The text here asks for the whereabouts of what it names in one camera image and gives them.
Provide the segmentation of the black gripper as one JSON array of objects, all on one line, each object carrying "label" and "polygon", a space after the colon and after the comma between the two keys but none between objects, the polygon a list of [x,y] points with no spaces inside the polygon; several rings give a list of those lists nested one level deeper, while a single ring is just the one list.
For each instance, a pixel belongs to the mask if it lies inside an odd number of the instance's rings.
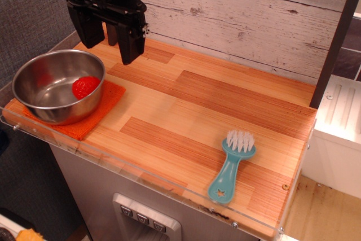
[{"label": "black gripper", "polygon": [[146,5],[141,0],[67,0],[68,12],[81,42],[90,49],[105,39],[102,23],[116,26],[123,65],[144,53]]}]

